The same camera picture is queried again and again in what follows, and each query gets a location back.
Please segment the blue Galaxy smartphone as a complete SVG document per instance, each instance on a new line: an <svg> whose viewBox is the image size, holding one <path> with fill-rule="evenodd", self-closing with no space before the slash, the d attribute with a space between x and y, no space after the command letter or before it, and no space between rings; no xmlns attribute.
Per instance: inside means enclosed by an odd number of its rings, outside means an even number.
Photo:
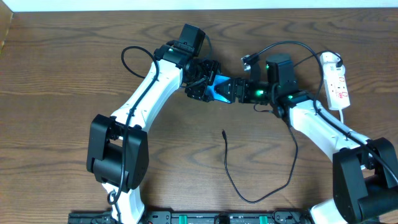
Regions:
<svg viewBox="0 0 398 224"><path fill-rule="evenodd" d="M212 85L208 85L205 94L206 96L209 97L210 101L216 100L216 101L221 101L224 103L231 103L230 100L228 100L226 97L224 97L222 94L218 92L218 85L220 85L223 82L226 82L230 80L230 77L226 77L223 75L215 75L215 79Z"/></svg>

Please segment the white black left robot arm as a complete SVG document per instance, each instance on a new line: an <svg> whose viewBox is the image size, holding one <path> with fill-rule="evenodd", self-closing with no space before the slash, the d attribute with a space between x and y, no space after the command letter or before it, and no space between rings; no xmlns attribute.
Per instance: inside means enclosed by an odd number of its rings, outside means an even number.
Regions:
<svg viewBox="0 0 398 224"><path fill-rule="evenodd" d="M178 89L188 97L209 102L220 70L209 56L200 58L209 37L184 25L180 37L149 54L152 60L142 83L111 116L97 115L91 123L86 168L103 185L115 223L138 223L145 206L139 186L149 166L148 132L159 111Z"/></svg>

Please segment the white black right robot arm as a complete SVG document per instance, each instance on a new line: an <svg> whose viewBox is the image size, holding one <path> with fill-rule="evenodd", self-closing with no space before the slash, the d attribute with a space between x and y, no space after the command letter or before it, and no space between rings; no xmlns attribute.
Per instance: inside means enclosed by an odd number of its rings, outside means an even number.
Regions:
<svg viewBox="0 0 398 224"><path fill-rule="evenodd" d="M308 92L299 90L288 54L266 60L267 81L216 75L217 100L272 106L288 127L303 133L333 164L333 197L310 209L314 223L363 223L397 210L397 156L385 138L359 134L329 112Z"/></svg>

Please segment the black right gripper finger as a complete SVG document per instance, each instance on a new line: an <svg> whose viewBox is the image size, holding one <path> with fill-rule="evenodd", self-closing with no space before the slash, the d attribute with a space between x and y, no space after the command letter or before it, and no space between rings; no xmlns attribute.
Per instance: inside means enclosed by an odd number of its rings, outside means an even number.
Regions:
<svg viewBox="0 0 398 224"><path fill-rule="evenodd" d="M239 80L238 78L221 77L216 81L215 90L233 91L238 80Z"/></svg>
<svg viewBox="0 0 398 224"><path fill-rule="evenodd" d="M215 100L223 103L234 103L236 101L235 91L215 91Z"/></svg>

